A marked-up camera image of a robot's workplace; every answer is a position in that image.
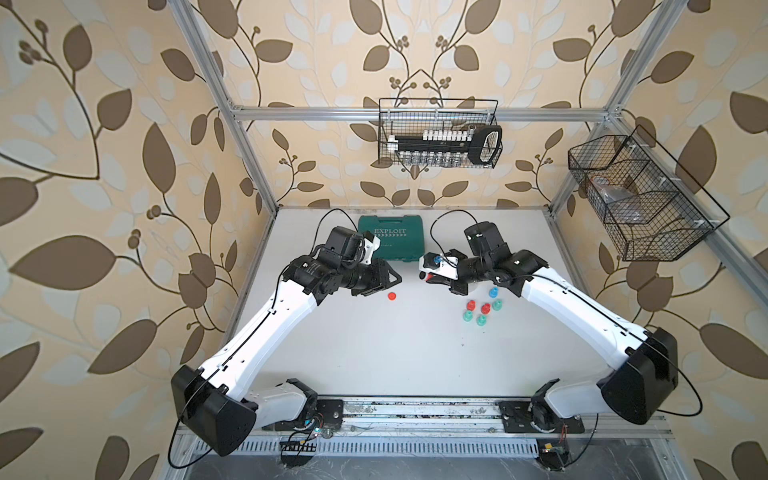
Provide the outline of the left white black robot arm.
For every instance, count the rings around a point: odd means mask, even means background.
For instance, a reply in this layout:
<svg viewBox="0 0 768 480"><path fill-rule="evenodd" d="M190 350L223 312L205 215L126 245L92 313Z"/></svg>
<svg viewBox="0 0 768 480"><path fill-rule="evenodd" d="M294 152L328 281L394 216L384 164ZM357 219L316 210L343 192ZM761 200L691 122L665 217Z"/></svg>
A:
<svg viewBox="0 0 768 480"><path fill-rule="evenodd" d="M250 435L257 422L284 421L247 393L269 357L298 323L340 289L369 296L402 282L383 259L347 265L309 255L281 271L275 291L224 347L197 369L181 366L171 379L177 423L190 429L210 450L227 456Z"/></svg>

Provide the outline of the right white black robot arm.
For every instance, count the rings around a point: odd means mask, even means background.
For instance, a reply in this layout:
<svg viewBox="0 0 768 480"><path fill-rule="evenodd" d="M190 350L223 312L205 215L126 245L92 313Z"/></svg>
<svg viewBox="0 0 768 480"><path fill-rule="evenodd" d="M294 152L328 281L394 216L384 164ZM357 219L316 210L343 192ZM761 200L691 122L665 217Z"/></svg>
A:
<svg viewBox="0 0 768 480"><path fill-rule="evenodd" d="M571 382L553 379L535 392L528 412L531 426L542 433L583 414L614 413L643 425L678 385L677 341L671 334L650 333L611 312L529 250L500 259L427 253L419 269L428 282L456 295L482 281L507 289L554 316L605 361L601 373Z"/></svg>

